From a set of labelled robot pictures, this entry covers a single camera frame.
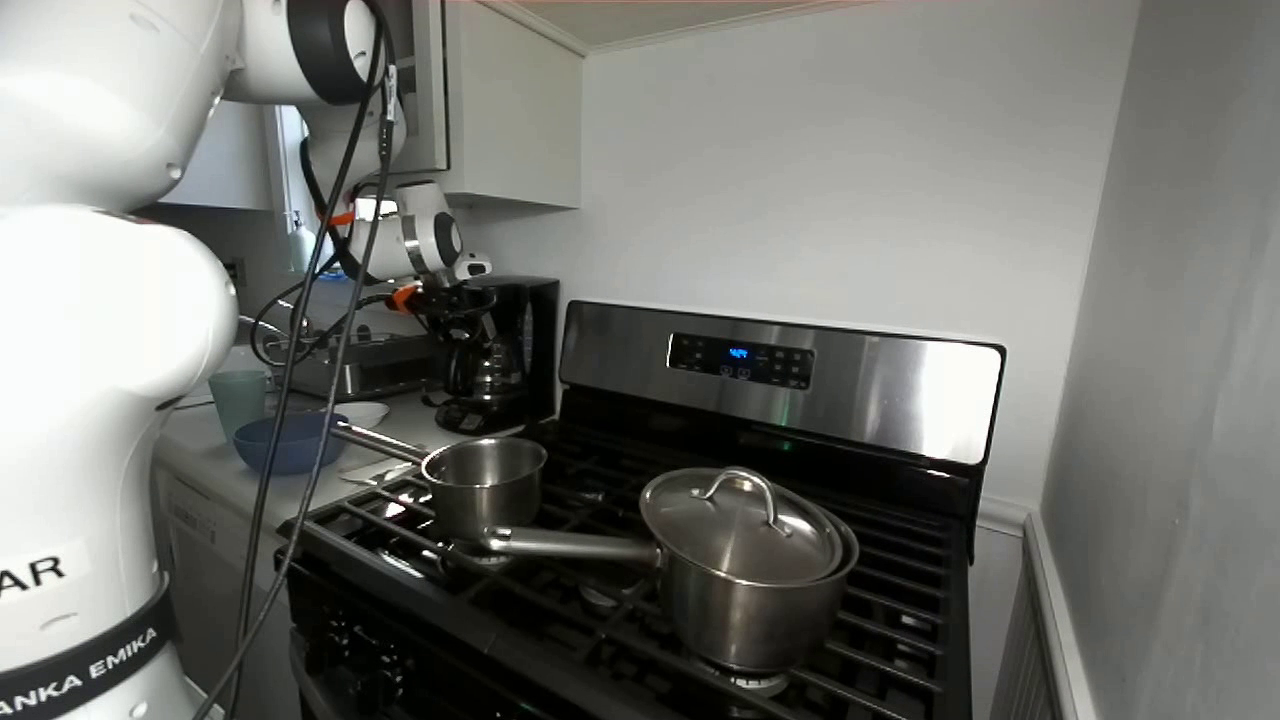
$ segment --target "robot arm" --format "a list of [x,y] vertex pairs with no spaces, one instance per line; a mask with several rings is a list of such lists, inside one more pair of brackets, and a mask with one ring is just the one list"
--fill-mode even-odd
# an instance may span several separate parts
[[[352,100],[372,28],[360,0],[0,4],[0,304],[24,344],[0,372],[20,424],[0,444],[0,716],[192,716],[144,616],[164,600],[148,472],[164,408],[232,340],[236,288],[200,240],[108,212],[184,176],[224,88]],[[132,664],[96,672],[120,648]]]
[[[352,108],[364,96],[364,76],[372,64],[372,16],[348,0],[320,0],[320,4],[272,4],[248,0],[244,4],[244,68],[232,72],[228,96],[240,100],[292,100],[308,124],[308,156],[320,192],[332,188],[344,164]],[[348,156],[344,188],[348,200],[344,216],[352,216],[352,256],[364,256],[368,228],[372,228],[372,184],[380,164],[400,156],[404,148],[404,108],[396,100],[396,76],[388,92],[388,108],[368,104],[364,132],[356,136],[356,152]],[[392,116],[392,148],[384,148],[380,120]],[[472,276],[488,276],[488,260],[464,252],[456,216],[432,180],[392,184],[392,196],[380,204],[384,224],[372,248],[372,276],[412,276],[424,284],[460,284]]]

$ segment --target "gas stove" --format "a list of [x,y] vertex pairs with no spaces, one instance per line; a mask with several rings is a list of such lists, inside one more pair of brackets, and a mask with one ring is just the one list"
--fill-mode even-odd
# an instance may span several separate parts
[[780,676],[732,676],[680,648],[648,568],[468,556],[396,468],[304,520],[292,620],[316,720],[972,716],[968,560],[1000,348],[612,304],[572,304],[564,336],[560,420],[524,428],[548,448],[532,524],[644,536],[652,476],[748,464],[860,536],[832,632]]

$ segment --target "coffee maker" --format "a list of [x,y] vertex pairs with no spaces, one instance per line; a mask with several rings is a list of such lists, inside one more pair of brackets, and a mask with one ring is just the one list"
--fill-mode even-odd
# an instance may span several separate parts
[[560,280],[484,276],[436,288],[416,308],[428,324],[436,424],[484,436],[556,412]]

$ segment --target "appliance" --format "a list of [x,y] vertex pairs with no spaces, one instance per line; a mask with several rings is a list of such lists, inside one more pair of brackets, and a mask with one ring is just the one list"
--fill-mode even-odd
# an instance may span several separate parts
[[444,352],[428,384],[440,428],[480,436],[556,412],[556,280],[484,276],[416,312]]
[[288,576],[328,716],[968,720],[968,560],[1004,348],[572,304],[540,528],[644,536],[640,488],[744,464],[860,536],[836,628],[780,676],[680,648],[656,572],[460,556],[412,468],[304,520]]
[[[356,336],[340,368],[340,400],[420,392],[432,384],[432,368],[440,368],[440,352],[432,352],[428,336]],[[324,348],[296,364],[292,388],[328,396],[328,376],[332,352]]]
[[[340,320],[332,288],[316,284],[312,316],[320,328]],[[340,372],[340,400],[424,392],[440,408],[440,428],[496,432],[556,412],[556,312],[560,280],[484,276],[432,288],[404,312],[368,296]],[[332,352],[304,356],[292,388],[324,396]]]

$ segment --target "saucepan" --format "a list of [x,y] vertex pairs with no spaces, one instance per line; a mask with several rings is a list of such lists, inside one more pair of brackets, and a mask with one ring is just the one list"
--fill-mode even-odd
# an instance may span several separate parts
[[480,436],[424,452],[360,424],[336,424],[332,436],[416,464],[444,536],[476,540],[488,528],[528,524],[540,508],[548,452],[532,440]]
[[748,468],[680,468],[644,484],[656,544],[488,528],[484,552],[640,560],[656,568],[676,636],[704,660],[768,676],[828,636],[860,544],[848,524]]

